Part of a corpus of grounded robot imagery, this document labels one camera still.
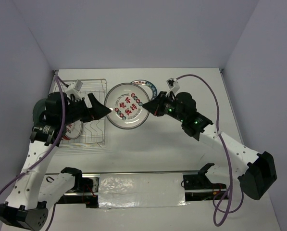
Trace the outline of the white plate blue rim lettering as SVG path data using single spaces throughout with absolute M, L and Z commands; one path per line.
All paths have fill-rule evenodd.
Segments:
M 134 85 L 140 86 L 144 91 L 147 91 L 147 89 L 149 89 L 149 91 L 151 92 L 150 94 L 148 94 L 150 97 L 150 100 L 155 99 L 158 95 L 158 90 L 156 86 L 150 81 L 147 81 L 144 79 L 137 79 L 137 80 L 131 81 L 131 83 Z

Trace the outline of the metal wire dish rack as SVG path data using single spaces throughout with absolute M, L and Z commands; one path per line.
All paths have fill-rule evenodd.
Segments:
M 88 108 L 91 103 L 89 93 L 93 93 L 96 99 L 103 104 L 107 93 L 107 81 L 104 78 L 81 80 L 83 86 L 80 95 L 85 98 Z M 102 147 L 105 144 L 105 118 L 83 123 L 83 130 L 79 138 L 75 140 L 61 140 L 61 148 L 90 148 Z

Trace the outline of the white plate red characters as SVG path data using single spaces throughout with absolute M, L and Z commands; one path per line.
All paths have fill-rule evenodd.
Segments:
M 104 105 L 111 109 L 107 119 L 117 128 L 135 129 L 141 126 L 149 116 L 143 108 L 150 98 L 140 86 L 121 83 L 110 89 Z
M 66 126 L 66 133 L 62 136 L 63 140 L 75 140 L 80 137 L 83 130 L 83 122 L 76 121 Z

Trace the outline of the dark green plate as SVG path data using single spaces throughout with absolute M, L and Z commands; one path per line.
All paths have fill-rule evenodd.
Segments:
M 44 111 L 46 110 L 46 99 L 41 99 L 37 101 L 33 108 L 33 123 L 38 124 L 44 118 Z

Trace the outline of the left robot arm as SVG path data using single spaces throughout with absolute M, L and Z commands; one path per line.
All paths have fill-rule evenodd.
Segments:
M 99 120 L 111 112 L 93 93 L 88 94 L 88 99 L 91 107 L 87 107 L 84 99 L 72 101 L 66 93 L 54 92 L 35 104 L 34 126 L 24 166 L 21 173 L 3 187 L 6 190 L 14 186 L 6 201 L 0 204 L 2 223 L 39 231 L 48 219 L 49 210 L 65 192 L 78 192 L 83 188 L 82 171 L 72 167 L 65 167 L 45 188 L 41 185 L 67 126 L 76 121 Z

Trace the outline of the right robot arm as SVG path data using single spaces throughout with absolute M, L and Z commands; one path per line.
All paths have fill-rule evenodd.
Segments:
M 181 122 L 183 131 L 217 152 L 227 153 L 240 171 L 238 180 L 242 191 L 253 200 L 260 200 L 277 179 L 274 157 L 267 151 L 259 153 L 246 147 L 224 132 L 197 111 L 190 93 L 168 96 L 165 91 L 143 108 L 154 116 L 170 116 Z

